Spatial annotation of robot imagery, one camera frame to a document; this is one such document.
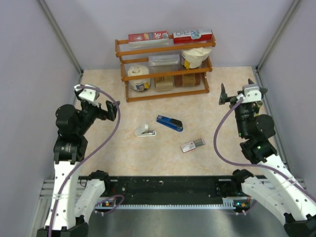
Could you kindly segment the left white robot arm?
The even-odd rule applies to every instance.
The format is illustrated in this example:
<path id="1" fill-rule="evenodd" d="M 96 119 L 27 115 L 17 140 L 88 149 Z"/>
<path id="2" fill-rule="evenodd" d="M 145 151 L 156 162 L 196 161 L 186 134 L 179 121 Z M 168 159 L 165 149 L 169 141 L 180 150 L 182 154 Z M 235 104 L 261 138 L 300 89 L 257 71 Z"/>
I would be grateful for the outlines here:
<path id="1" fill-rule="evenodd" d="M 81 108 L 65 104 L 55 113 L 58 137 L 53 148 L 54 186 L 49 213 L 44 227 L 37 230 L 38 237 L 87 236 L 98 199 L 112 190 L 108 173 L 97 170 L 88 176 L 83 193 L 77 197 L 82 165 L 106 144 L 103 142 L 86 156 L 88 141 L 84 135 L 96 119 L 120 122 L 120 102 L 109 97 L 107 108 L 102 109 L 97 99 L 105 92 L 89 84 L 76 85 L 74 93 Z"/>

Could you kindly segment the small staple box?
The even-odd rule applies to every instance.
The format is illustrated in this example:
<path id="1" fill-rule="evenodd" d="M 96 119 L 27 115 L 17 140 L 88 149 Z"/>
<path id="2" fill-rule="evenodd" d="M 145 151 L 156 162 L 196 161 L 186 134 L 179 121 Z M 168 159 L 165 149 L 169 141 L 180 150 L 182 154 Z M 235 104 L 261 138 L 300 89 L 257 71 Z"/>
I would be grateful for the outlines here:
<path id="1" fill-rule="evenodd" d="M 196 149 L 196 145 L 194 142 L 189 142 L 181 146 L 181 150 L 183 153 L 189 152 Z"/>

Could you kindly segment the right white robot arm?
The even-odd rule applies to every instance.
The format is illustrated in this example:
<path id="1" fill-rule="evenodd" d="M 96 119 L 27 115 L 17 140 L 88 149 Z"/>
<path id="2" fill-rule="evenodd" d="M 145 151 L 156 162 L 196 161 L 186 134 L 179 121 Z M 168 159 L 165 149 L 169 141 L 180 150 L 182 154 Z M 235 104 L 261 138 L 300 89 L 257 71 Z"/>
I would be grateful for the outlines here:
<path id="1" fill-rule="evenodd" d="M 316 199 L 299 184 L 270 143 L 269 138 L 276 134 L 273 118 L 259 113 L 267 91 L 249 79 L 236 96 L 228 96 L 221 85 L 219 105 L 229 103 L 230 109 L 215 130 L 214 150 L 224 162 L 240 167 L 230 183 L 235 195 L 254 198 L 280 221 L 288 236 L 314 237 Z M 231 113 L 235 114 L 239 137 L 245 139 L 240 147 L 248 163 L 229 161 L 218 150 L 219 130 Z"/>

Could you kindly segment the silver staple strip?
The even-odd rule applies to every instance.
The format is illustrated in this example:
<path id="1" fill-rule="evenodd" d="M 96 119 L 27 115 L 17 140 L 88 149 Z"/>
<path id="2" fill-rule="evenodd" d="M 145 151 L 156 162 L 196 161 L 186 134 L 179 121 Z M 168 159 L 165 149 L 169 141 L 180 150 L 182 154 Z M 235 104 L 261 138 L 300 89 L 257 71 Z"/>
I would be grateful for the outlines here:
<path id="1" fill-rule="evenodd" d="M 205 145 L 205 141 L 202 138 L 193 141 L 193 143 L 194 143 L 195 147 L 199 147 L 199 146 Z"/>

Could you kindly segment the blue black stapler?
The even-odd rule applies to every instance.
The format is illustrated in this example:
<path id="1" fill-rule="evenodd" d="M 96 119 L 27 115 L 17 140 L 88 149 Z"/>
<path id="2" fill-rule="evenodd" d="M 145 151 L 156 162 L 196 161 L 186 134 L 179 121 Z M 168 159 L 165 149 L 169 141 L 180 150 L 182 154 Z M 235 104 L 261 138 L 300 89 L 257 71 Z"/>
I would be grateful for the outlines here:
<path id="1" fill-rule="evenodd" d="M 156 122 L 158 122 L 166 127 L 169 127 L 175 131 L 178 131 L 178 132 L 183 131 L 183 124 L 180 120 L 158 115 L 156 118 Z"/>

